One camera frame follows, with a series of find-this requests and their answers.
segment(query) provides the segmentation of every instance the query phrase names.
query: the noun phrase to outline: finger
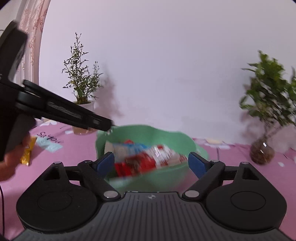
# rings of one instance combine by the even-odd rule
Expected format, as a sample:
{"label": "finger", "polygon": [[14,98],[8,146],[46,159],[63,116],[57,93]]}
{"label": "finger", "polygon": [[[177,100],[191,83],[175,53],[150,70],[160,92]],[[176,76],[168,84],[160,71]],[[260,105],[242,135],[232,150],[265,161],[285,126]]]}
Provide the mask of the finger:
{"label": "finger", "polygon": [[26,147],[27,145],[29,145],[30,140],[31,140],[31,137],[30,137],[30,134],[28,133],[28,134],[24,137],[24,139],[23,139],[23,141],[22,141],[22,145],[23,145],[24,147]]}
{"label": "finger", "polygon": [[15,174],[15,168],[8,167],[5,162],[0,162],[0,181],[6,181]]}
{"label": "finger", "polygon": [[20,159],[23,156],[24,151],[25,147],[18,145],[12,151],[5,154],[4,162],[6,166],[15,168],[18,164],[20,164]]}

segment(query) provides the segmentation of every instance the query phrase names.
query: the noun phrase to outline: curtain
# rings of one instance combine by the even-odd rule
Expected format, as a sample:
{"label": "curtain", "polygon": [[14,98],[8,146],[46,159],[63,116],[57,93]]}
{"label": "curtain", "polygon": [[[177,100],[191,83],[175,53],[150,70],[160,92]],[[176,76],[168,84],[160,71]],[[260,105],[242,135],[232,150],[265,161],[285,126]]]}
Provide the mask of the curtain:
{"label": "curtain", "polygon": [[25,54],[14,77],[21,85],[23,79],[39,84],[39,53],[44,20],[50,0],[27,0],[19,29],[28,34]]}

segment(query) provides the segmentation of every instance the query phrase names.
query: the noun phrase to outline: pink tablecloth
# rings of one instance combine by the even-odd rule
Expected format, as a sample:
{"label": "pink tablecloth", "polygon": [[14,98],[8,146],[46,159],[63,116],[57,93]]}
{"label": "pink tablecloth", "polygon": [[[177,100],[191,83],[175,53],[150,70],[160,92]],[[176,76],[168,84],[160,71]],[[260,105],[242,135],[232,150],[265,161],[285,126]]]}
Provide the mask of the pink tablecloth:
{"label": "pink tablecloth", "polygon": [[[48,126],[39,126],[31,131],[32,135],[37,135],[42,132],[42,135],[50,135],[54,137],[56,142],[59,142],[63,147],[54,153],[35,146],[32,152],[32,164],[27,167],[19,165],[16,175],[6,182],[1,182],[1,187],[4,192],[5,204],[5,236],[8,239],[13,239],[22,230],[23,227],[16,214],[15,206],[20,195],[32,184],[32,182],[53,162],[62,161],[65,166],[77,165],[83,160],[96,160],[95,140],[96,132],[78,136],[70,133],[72,127],[55,123]],[[217,159],[216,148],[201,145],[208,153],[209,159]],[[220,160],[226,165],[238,166],[241,161],[252,161],[248,156],[249,147],[243,145],[231,146],[229,150],[219,150]],[[282,222],[280,229],[296,239],[296,164],[292,160],[296,156],[296,152],[289,151],[285,157],[283,154],[276,154],[274,160],[266,165],[259,166],[252,163],[285,197],[288,205],[287,214]],[[191,186],[197,178],[190,171],[187,179],[176,187],[177,191],[181,191]]]}

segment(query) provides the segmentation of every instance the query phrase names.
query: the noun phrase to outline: yellow snack wrapper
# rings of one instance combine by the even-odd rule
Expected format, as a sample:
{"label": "yellow snack wrapper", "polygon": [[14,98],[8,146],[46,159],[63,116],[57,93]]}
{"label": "yellow snack wrapper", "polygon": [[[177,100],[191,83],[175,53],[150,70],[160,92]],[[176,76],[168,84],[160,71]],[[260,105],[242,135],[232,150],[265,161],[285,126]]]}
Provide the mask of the yellow snack wrapper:
{"label": "yellow snack wrapper", "polygon": [[23,156],[20,159],[21,164],[30,165],[31,151],[34,148],[37,137],[31,137],[30,143],[26,146]]}

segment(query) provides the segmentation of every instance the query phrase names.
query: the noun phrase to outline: sticker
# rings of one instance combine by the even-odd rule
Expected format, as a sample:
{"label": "sticker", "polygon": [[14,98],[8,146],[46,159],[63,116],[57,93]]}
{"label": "sticker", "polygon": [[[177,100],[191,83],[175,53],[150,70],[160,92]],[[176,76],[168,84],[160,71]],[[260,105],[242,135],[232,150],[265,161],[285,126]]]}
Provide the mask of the sticker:
{"label": "sticker", "polygon": [[49,126],[48,122],[42,123],[40,126]]}
{"label": "sticker", "polygon": [[49,124],[56,125],[57,122],[55,120],[48,120],[48,121],[42,123],[40,126],[48,126]]}
{"label": "sticker", "polygon": [[66,135],[69,135],[69,134],[72,134],[72,133],[74,133],[73,130],[65,131]]}
{"label": "sticker", "polygon": [[46,137],[38,137],[36,140],[36,145],[51,153],[54,153],[63,147],[59,143],[52,142],[50,141],[50,139],[47,139]]}

